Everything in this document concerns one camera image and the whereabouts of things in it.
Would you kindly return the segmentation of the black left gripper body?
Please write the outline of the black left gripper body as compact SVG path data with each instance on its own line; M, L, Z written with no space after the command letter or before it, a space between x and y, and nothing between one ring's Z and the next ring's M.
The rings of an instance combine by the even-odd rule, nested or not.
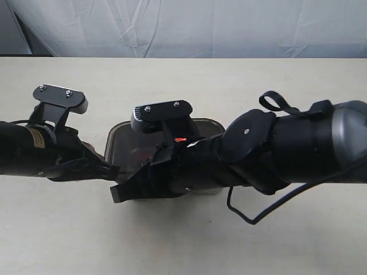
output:
M35 165L34 176L51 181L79 181L97 178L97 153L83 142L77 131L67 129L54 135L50 128L40 125L28 128L34 150L30 163Z

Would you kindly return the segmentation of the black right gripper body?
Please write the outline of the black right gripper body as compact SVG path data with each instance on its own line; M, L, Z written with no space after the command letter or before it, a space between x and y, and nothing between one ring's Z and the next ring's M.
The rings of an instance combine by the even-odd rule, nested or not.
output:
M208 137L157 150L149 161L149 172L160 198L189 192L215 194L227 187L229 171L216 154L217 143L218 137Z

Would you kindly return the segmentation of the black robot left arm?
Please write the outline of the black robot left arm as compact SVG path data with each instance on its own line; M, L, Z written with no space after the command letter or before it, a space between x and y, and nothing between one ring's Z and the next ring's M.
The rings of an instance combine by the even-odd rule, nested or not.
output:
M115 181L119 167L109 164L80 140L78 131L23 121L1 122L1 175L47 178L54 182Z

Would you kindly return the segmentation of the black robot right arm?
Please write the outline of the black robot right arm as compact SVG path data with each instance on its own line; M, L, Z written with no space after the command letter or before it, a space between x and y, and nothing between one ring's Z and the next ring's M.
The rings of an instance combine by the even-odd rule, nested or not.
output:
M292 183L366 182L366 104L353 100L252 109L228 128L192 119L185 101L137 107L110 131L106 157L120 168L115 203L175 198L234 186L265 195Z

